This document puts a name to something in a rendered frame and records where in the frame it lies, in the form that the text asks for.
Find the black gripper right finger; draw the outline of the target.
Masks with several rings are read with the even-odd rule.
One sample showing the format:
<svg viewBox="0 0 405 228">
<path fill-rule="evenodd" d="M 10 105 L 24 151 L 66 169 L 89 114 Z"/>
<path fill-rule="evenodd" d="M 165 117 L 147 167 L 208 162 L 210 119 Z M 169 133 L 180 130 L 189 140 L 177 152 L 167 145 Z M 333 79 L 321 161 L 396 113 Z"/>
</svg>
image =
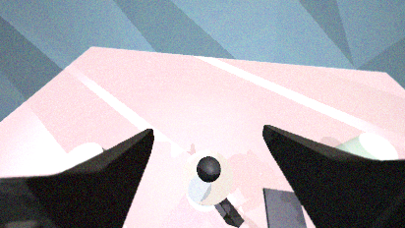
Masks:
<svg viewBox="0 0 405 228">
<path fill-rule="evenodd" d="M 316 228 L 380 228 L 405 200 L 405 158 L 367 158 L 271 125 L 262 137 Z"/>
</svg>

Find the glass french press with black knob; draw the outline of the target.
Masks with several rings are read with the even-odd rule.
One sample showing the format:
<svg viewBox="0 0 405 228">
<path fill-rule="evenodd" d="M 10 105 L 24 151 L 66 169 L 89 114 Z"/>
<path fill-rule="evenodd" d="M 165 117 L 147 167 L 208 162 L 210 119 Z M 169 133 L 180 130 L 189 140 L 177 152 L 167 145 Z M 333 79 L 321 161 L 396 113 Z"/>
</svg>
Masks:
<svg viewBox="0 0 405 228">
<path fill-rule="evenodd" d="M 185 163 L 182 183 L 191 206 L 199 211 L 219 212 L 226 224 L 239 228 L 245 221 L 229 201 L 233 173 L 229 162 L 218 152 L 201 150 Z"/>
</svg>

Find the grey cylinder with white top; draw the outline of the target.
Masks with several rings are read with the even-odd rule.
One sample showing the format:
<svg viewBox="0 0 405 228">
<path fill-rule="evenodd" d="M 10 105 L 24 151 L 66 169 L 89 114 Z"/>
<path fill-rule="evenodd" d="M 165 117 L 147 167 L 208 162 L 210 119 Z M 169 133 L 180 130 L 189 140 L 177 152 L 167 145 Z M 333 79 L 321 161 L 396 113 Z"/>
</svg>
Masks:
<svg viewBox="0 0 405 228">
<path fill-rule="evenodd" d="M 60 171 L 92 158 L 105 150 L 104 147 L 95 142 L 88 142 L 79 145 L 64 157 L 60 166 Z"/>
</svg>

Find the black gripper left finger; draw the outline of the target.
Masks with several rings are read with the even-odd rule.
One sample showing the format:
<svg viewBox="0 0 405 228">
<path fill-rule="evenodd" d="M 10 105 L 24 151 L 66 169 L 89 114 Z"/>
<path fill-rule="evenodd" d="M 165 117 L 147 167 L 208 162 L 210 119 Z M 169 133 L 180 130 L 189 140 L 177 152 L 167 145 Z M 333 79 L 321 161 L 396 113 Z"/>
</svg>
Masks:
<svg viewBox="0 0 405 228">
<path fill-rule="evenodd" d="M 0 178 L 0 223 L 123 228 L 153 143 L 149 128 L 60 172 Z"/>
</svg>

